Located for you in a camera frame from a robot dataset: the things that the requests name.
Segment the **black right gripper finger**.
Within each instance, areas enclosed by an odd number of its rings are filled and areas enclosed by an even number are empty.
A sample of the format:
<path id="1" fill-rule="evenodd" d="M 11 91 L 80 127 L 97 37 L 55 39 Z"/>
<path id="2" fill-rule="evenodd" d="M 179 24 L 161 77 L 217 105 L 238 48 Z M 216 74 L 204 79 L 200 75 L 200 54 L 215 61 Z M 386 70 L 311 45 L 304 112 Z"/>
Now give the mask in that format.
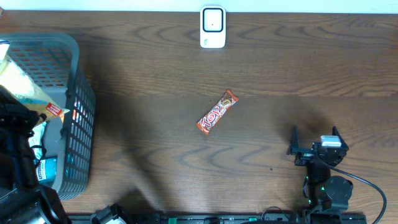
<path id="1" fill-rule="evenodd" d="M 297 127 L 294 126 L 292 131 L 292 137 L 289 144 L 289 149 L 297 150 L 298 148 L 299 148 L 298 132 L 297 132 Z"/>
<path id="2" fill-rule="evenodd" d="M 348 149 L 347 143 L 345 143 L 344 139 L 341 137 L 341 135 L 340 135 L 340 133 L 339 133 L 339 131 L 338 131 L 336 126 L 333 126 L 333 128 L 332 128 L 332 135 L 333 136 L 337 136 L 339 138 L 340 143 L 341 143 L 341 148 Z"/>

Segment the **orange Top chocolate bar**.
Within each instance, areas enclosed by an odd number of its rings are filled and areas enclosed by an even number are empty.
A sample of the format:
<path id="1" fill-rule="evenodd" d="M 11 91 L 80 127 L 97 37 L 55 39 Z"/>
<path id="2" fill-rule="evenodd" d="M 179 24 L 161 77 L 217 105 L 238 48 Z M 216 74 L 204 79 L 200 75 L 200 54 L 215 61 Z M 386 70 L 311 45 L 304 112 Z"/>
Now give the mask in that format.
<path id="1" fill-rule="evenodd" d="M 197 128 L 206 135 L 209 135 L 217 122 L 238 101 L 239 98 L 231 90 L 227 90 L 217 104 L 197 122 Z"/>

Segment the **mint green wipes pack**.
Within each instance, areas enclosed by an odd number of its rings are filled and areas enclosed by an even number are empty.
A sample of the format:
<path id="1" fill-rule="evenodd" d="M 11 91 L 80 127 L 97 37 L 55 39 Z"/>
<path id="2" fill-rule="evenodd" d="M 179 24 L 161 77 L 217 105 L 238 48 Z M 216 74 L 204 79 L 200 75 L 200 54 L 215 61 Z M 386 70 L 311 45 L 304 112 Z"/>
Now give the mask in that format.
<path id="1" fill-rule="evenodd" d="M 45 132 L 47 123 L 43 122 L 33 128 L 34 135 L 29 138 L 29 146 L 33 149 L 35 158 L 39 160 L 43 156 L 42 138 Z"/>

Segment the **cream snack chips bag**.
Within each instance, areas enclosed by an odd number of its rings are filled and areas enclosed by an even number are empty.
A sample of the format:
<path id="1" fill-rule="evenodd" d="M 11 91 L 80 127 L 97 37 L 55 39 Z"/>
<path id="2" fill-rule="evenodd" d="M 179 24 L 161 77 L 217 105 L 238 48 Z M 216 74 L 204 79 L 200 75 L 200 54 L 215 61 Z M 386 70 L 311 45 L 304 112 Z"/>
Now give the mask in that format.
<path id="1" fill-rule="evenodd" d="M 70 110 L 59 106 L 8 56 L 10 42 L 1 40 L 1 86 L 28 110 L 40 116 L 37 124 L 63 116 Z"/>

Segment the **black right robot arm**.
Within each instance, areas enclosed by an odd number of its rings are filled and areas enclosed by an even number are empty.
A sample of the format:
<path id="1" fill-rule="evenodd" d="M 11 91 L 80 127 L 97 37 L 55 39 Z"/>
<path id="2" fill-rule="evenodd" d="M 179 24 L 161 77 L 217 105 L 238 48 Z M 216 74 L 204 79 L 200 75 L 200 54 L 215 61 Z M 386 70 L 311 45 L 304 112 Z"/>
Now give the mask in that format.
<path id="1" fill-rule="evenodd" d="M 321 136 L 310 148 L 300 147 L 297 127 L 293 127 L 287 154 L 295 156 L 296 166 L 306 167 L 303 194 L 313 212 L 341 213 L 348 209 L 353 184 L 342 176 L 331 175 L 332 168 L 342 162 L 348 150 L 336 127 L 331 135 Z"/>

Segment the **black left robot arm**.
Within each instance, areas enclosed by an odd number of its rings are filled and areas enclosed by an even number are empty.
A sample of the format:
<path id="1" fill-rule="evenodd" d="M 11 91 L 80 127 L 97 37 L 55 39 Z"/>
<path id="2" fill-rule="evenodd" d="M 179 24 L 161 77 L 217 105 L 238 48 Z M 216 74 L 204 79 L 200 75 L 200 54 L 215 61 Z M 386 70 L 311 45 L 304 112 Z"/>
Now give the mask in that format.
<path id="1" fill-rule="evenodd" d="M 70 223 L 56 191 L 39 184 L 29 146 L 37 112 L 1 87 L 1 223 Z"/>

